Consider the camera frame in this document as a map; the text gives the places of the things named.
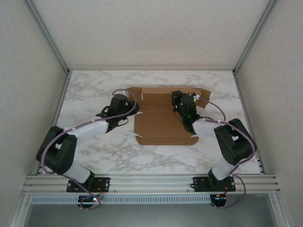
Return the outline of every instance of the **cardboard flap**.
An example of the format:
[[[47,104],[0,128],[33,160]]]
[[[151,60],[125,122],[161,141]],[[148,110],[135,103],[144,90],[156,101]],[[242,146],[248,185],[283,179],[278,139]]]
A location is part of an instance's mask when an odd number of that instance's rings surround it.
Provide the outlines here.
[[[127,88],[127,90],[131,91],[134,96],[136,96],[137,102],[139,103],[139,105],[142,104],[142,99],[141,99],[141,91],[142,91],[142,87],[129,87]],[[128,94],[128,99],[129,101],[133,101],[134,97],[131,94]]]
[[[194,145],[199,138],[142,138],[136,136],[136,140],[140,145]]]
[[[208,90],[205,90],[205,89],[203,89],[203,88],[199,88],[199,90],[200,90],[200,92],[201,92],[201,95],[200,95],[200,96],[201,96],[202,98],[206,99],[207,101],[209,101],[209,97],[210,97],[211,92],[208,91]],[[201,100],[201,99],[196,100],[196,106],[199,106],[199,107],[205,109],[206,105],[207,105],[207,102],[206,102],[206,101],[203,101],[203,100]]]
[[[175,90],[201,95],[200,89],[192,87],[143,87],[142,105],[171,105],[171,92]]]

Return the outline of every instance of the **cardboard box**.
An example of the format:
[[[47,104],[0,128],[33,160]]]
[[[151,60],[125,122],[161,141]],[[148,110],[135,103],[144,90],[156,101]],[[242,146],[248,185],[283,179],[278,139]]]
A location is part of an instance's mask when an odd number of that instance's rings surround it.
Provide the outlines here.
[[[139,113],[135,116],[134,132],[139,135],[136,139],[141,145],[194,145],[198,137],[187,132],[183,124],[173,114],[171,92],[180,90],[183,93],[195,92],[209,100],[211,94],[196,87],[130,87],[140,105]],[[205,108],[207,102],[197,100],[196,105]]]

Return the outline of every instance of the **metal bracket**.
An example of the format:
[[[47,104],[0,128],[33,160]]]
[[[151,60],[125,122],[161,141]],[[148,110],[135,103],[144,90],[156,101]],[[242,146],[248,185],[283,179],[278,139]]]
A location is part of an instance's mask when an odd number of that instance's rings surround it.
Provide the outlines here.
[[[95,177],[93,187],[89,190],[90,192],[108,192],[109,189],[109,177]],[[69,180],[67,184],[67,192],[84,192],[78,185],[73,181]]]
[[[208,182],[208,177],[193,177],[193,183],[190,185],[195,192],[235,192],[235,182],[233,177],[227,177],[224,180],[218,182],[215,188],[213,188]]]

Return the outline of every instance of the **table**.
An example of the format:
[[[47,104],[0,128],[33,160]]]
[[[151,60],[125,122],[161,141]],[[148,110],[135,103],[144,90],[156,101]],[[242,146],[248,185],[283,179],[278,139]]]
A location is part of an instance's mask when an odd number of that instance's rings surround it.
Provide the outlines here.
[[[110,104],[112,91],[128,87],[202,87],[211,91],[210,101],[223,109],[227,120],[246,120],[230,71],[105,70],[72,73],[58,120],[68,127],[90,120]],[[218,109],[208,104],[198,113],[222,120]],[[134,116],[129,123],[80,144],[74,160],[96,174],[206,174],[222,157],[216,138],[200,136],[193,146],[141,146],[134,134]],[[259,174],[254,157],[236,173]]]

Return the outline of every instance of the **white wall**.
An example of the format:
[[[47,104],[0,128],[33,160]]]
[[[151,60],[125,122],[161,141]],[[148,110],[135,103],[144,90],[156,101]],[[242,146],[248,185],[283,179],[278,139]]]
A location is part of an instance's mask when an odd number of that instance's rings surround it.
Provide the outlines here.
[[[257,146],[303,226],[303,1],[281,0],[238,75]]]
[[[17,203],[55,111],[64,73],[20,0],[0,0],[0,226]]]
[[[268,0],[34,0],[70,69],[233,69]]]

